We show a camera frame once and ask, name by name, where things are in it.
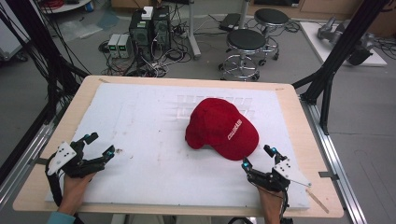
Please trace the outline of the red baseball cap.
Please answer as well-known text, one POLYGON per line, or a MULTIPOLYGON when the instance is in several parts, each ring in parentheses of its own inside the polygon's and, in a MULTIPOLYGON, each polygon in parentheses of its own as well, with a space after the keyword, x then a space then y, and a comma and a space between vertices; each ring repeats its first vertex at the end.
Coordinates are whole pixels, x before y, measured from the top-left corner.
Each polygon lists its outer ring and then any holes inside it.
POLYGON ((256 149, 259 133, 235 105, 206 98, 192 111, 185 140, 193 149, 211 146, 223 158, 240 161, 256 149))

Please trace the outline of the grey bench power supply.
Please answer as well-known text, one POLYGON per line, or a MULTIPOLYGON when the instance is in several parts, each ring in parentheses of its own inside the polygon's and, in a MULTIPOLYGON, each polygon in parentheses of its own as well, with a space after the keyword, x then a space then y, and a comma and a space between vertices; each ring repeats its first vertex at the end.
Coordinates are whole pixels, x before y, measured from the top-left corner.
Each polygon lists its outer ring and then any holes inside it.
POLYGON ((132 44, 129 35, 121 35, 118 41, 119 54, 122 59, 127 59, 132 55, 132 44))
POLYGON ((119 58, 120 54, 119 54, 119 50, 118 50, 118 42, 120 40, 120 35, 119 34, 113 34, 108 43, 107 43, 107 47, 109 49, 109 53, 111 55, 112 58, 119 58))

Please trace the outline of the person's right hand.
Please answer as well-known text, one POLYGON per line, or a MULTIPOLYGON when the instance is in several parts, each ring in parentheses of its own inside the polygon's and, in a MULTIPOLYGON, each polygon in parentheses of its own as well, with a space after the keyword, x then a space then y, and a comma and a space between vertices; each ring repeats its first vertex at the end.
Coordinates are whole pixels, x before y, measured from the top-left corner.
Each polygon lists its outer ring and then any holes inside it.
POLYGON ((281 211, 283 195, 281 192, 274 192, 263 188, 258 188, 262 205, 262 214, 265 217, 278 217, 281 211))

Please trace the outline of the black flat case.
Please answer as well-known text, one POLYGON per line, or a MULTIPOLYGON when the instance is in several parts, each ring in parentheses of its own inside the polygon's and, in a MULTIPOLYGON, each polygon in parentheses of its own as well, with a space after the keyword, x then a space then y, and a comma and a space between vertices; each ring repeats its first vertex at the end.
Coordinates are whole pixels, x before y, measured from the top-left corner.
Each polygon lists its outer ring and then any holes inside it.
POLYGON ((230 32, 238 27, 240 15, 238 13, 227 14, 226 17, 220 22, 220 30, 230 32))

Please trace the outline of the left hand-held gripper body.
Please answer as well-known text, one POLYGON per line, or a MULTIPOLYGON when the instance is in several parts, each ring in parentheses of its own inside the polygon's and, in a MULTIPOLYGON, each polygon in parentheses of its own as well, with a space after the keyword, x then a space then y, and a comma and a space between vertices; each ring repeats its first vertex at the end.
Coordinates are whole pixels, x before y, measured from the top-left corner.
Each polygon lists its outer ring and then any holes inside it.
POLYGON ((46 175, 53 176, 63 171, 75 178, 104 170, 104 165, 92 163, 92 160, 96 158, 84 158, 85 146, 82 138, 71 143, 62 142, 46 163, 46 175))

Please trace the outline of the black metal frame post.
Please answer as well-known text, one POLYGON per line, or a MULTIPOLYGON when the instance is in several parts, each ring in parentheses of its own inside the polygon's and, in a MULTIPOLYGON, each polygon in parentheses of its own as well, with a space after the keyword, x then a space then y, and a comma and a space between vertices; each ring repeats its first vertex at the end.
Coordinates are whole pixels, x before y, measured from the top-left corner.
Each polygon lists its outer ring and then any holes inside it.
POLYGON ((389 0, 363 0, 340 39, 333 47, 322 66, 312 75, 292 84, 298 89, 309 84, 301 98, 309 105, 315 105, 322 94, 322 105, 319 116, 319 127, 328 135, 328 117, 330 110, 332 82, 345 59, 352 53, 363 34, 368 30, 389 0))
POLYGON ((39 73, 48 83, 48 103, 44 107, 45 121, 50 122, 58 114, 58 104, 67 105, 77 93, 80 83, 89 73, 67 61, 56 47, 30 0, 6 0, 11 11, 30 38, 27 44, 17 32, 18 25, 3 12, 0 19, 16 36, 33 59, 39 73))

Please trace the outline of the thin wooden stick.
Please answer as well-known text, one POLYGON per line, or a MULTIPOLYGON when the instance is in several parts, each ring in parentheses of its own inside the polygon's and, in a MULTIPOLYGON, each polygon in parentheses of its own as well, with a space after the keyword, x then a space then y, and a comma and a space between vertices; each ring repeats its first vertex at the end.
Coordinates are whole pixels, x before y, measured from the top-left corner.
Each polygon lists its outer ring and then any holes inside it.
POLYGON ((306 193, 312 198, 312 200, 326 213, 329 214, 329 209, 324 205, 324 203, 310 190, 305 189, 306 193))

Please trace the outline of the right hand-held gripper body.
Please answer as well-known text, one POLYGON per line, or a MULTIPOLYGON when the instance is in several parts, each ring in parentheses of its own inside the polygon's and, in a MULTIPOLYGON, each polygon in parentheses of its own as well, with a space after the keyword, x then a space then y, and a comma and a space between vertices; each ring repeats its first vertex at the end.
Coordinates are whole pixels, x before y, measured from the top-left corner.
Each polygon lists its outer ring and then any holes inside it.
POLYGON ((297 163, 291 159, 285 159, 275 164, 269 173, 254 170, 257 172, 256 179, 247 181, 270 191, 286 191, 291 182, 309 188, 312 186, 311 182, 299 170, 297 163))

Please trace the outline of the black round stool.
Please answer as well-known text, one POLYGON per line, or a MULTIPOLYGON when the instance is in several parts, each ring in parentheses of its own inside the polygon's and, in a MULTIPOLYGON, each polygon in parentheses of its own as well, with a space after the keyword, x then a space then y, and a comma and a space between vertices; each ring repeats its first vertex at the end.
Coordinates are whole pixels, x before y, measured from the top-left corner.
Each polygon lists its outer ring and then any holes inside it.
POLYGON ((260 53, 265 45, 262 35, 249 29, 237 29, 227 34, 227 52, 231 52, 218 69, 222 73, 221 80, 228 77, 247 81, 257 80, 260 71, 257 63, 251 58, 260 53))
POLYGON ((273 8, 261 8, 254 13, 254 20, 260 25, 260 31, 264 37, 265 45, 262 48, 264 56, 259 60, 259 65, 265 65, 269 53, 274 53, 276 61, 279 56, 279 44, 270 36, 270 33, 278 28, 283 28, 289 21, 289 17, 280 10, 273 8))

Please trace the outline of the white table cloth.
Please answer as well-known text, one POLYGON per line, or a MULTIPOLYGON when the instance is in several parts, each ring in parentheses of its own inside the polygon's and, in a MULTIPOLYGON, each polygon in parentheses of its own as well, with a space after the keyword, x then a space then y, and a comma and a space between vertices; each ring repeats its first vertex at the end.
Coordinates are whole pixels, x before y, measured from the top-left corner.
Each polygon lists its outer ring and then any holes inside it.
MULTIPOLYGON (((297 163, 276 91, 103 83, 74 137, 98 133, 85 146, 85 159, 110 146, 116 152, 88 186, 86 202, 258 207, 258 192, 239 161, 209 146, 192 149, 185 141, 192 110, 208 97, 232 103, 257 129, 259 144, 249 156, 255 169, 267 173, 275 165, 265 145, 275 147, 282 161, 297 163)), ((290 208, 308 208, 305 188, 290 183, 290 208)))

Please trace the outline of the grey metal stand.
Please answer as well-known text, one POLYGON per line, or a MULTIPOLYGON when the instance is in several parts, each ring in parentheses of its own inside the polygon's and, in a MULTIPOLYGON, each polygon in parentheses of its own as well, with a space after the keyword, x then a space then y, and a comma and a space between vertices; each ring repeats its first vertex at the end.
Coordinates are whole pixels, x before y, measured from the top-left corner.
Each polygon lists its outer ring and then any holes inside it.
POLYGON ((192 58, 198 60, 201 58, 201 51, 194 35, 194 0, 188 0, 189 4, 189 29, 188 39, 191 46, 192 58))

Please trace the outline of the person's left hand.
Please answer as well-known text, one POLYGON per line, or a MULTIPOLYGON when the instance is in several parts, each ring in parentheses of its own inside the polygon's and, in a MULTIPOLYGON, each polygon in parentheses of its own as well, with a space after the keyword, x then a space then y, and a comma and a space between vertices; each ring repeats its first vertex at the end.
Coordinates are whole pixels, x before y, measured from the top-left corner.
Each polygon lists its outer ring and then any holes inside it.
POLYGON ((66 175, 64 177, 64 195, 58 211, 74 215, 82 205, 85 190, 93 177, 94 174, 76 178, 66 175))

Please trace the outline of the white floor board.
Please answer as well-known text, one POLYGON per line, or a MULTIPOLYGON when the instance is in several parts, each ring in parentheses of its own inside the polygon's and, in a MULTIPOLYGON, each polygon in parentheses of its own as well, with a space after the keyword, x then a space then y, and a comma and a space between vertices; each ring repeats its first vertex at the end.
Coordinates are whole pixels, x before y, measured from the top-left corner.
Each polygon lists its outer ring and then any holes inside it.
MULTIPOLYGON (((317 37, 318 29, 322 25, 323 23, 314 23, 307 21, 301 22, 301 27, 305 37, 309 40, 311 47, 314 49, 318 58, 323 63, 330 55, 333 44, 331 44, 327 39, 319 39, 317 37)), ((381 58, 381 56, 374 50, 374 35, 365 35, 363 37, 363 46, 369 48, 370 55, 364 62, 361 63, 361 66, 384 67, 387 65, 387 63, 381 58)))

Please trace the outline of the round white table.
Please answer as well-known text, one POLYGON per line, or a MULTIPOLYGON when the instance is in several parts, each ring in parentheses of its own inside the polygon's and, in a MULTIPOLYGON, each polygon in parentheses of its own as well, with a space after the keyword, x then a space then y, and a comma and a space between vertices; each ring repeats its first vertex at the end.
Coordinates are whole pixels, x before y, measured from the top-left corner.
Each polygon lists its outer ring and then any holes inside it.
POLYGON ((46 14, 61 13, 89 5, 92 9, 92 0, 42 0, 40 9, 46 14))

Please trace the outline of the black computer tower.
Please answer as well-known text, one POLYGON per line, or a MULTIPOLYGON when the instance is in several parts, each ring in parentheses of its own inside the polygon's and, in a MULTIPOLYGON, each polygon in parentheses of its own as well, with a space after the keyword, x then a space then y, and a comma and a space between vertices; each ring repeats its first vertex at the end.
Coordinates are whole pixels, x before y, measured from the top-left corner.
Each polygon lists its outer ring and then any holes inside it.
POLYGON ((152 21, 142 19, 142 10, 137 10, 133 13, 129 25, 129 33, 132 38, 134 53, 143 56, 147 61, 151 61, 152 21))
POLYGON ((169 6, 156 7, 152 21, 158 48, 169 50, 171 48, 169 6))

